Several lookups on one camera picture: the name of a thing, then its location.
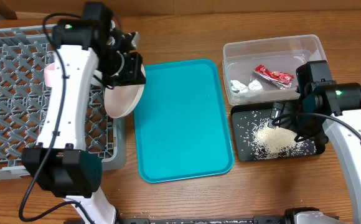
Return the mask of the small pink-white plate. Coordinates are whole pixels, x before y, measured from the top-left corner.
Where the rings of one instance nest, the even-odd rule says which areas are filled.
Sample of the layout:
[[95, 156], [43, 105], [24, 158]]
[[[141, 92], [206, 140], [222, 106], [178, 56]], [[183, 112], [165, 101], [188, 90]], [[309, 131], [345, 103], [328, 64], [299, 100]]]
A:
[[44, 68], [44, 83], [47, 87], [52, 88], [56, 79], [55, 64], [50, 63]]

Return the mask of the red snack wrapper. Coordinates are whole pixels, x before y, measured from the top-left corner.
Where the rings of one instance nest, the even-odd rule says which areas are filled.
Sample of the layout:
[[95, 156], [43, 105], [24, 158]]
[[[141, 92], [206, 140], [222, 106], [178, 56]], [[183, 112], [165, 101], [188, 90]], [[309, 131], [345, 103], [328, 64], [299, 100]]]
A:
[[257, 66], [253, 71], [282, 90], [291, 88], [292, 82], [295, 79], [295, 76], [290, 73], [271, 71], [264, 65]]

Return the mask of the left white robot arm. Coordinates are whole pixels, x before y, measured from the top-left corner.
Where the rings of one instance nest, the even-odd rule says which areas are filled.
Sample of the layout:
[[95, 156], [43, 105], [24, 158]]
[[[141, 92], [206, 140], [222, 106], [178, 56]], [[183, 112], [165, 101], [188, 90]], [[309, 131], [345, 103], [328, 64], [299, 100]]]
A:
[[61, 12], [46, 38], [55, 60], [44, 72], [51, 89], [44, 125], [21, 161], [31, 185], [71, 205], [83, 223], [119, 223], [117, 209], [101, 189], [103, 164], [89, 153], [85, 123], [93, 85], [102, 86], [111, 118], [130, 114], [146, 84], [139, 34], [121, 30], [118, 17], [102, 2], [87, 2], [82, 15]]

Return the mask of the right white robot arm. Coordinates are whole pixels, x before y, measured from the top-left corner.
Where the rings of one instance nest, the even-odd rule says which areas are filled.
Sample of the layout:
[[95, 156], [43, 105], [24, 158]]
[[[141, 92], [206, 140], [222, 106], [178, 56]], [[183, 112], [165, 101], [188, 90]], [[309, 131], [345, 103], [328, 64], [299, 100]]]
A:
[[272, 127], [296, 133], [296, 142], [312, 139], [331, 143], [350, 195], [354, 223], [361, 223], [361, 85], [338, 84], [325, 60], [296, 70], [299, 93], [296, 109], [276, 115]]

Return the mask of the white tissue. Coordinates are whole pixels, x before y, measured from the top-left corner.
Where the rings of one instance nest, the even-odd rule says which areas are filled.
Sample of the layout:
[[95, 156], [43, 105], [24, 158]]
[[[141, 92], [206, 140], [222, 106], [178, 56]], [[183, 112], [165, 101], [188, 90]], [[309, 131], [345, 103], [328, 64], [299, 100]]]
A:
[[253, 81], [249, 82], [248, 85], [245, 85], [238, 80], [231, 80], [231, 90], [239, 94], [249, 93], [249, 92], [259, 92], [259, 91], [263, 91], [263, 86], [257, 79], [254, 79]]

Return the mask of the white rice pile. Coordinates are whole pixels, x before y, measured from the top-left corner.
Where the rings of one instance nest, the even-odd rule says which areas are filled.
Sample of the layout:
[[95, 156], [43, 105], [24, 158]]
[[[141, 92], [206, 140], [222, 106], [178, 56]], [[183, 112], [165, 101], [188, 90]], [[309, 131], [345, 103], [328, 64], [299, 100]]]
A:
[[270, 110], [232, 114], [237, 156], [240, 161], [259, 161], [316, 154], [312, 141], [295, 142], [296, 133], [271, 128]]

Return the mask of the large white plate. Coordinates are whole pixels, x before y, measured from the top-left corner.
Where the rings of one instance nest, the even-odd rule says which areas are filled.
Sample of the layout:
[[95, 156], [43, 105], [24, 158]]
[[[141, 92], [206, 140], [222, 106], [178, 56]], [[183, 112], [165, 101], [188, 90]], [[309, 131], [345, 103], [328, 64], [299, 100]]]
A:
[[129, 115], [139, 103], [145, 84], [106, 88], [104, 107], [109, 117], [116, 119]]

